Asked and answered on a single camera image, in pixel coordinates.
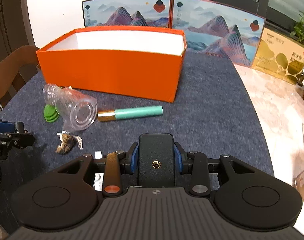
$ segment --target phone mount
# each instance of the phone mount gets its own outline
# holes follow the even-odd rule
[[[96,173],[104,173],[101,192]],[[171,134],[142,134],[104,159],[84,154],[20,187],[11,208],[22,227],[10,240],[304,239],[293,228],[296,189],[232,155],[186,152]]]

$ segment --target tripod screw hole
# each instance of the tripod screw hole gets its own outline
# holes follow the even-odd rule
[[[159,169],[161,167],[161,163],[159,161],[152,162],[152,167],[155,169]]]

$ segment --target green plastic lid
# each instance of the green plastic lid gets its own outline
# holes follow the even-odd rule
[[[55,122],[60,116],[55,107],[51,105],[46,105],[44,107],[43,115],[47,122]]]

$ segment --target open box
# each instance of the open box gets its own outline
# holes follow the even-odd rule
[[[182,30],[99,26],[72,30],[36,54],[47,83],[172,103],[185,50]]]

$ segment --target gray felt mat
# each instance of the gray felt mat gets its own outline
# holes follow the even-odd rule
[[[99,123],[76,133],[84,150],[77,147],[67,155],[55,153],[60,144],[62,118],[47,123],[43,117],[41,73],[34,76],[7,104],[0,118],[21,121],[36,142],[24,150],[16,148],[1,161],[3,179],[0,223],[9,233],[18,228],[9,206],[12,192],[20,185],[81,154],[127,150],[141,133],[171,133],[185,150],[198,150],[218,158],[229,153],[271,175],[268,147],[251,100],[232,62],[226,58],[187,52],[173,104],[121,95],[83,91],[98,99],[100,109],[162,105],[163,116]]]

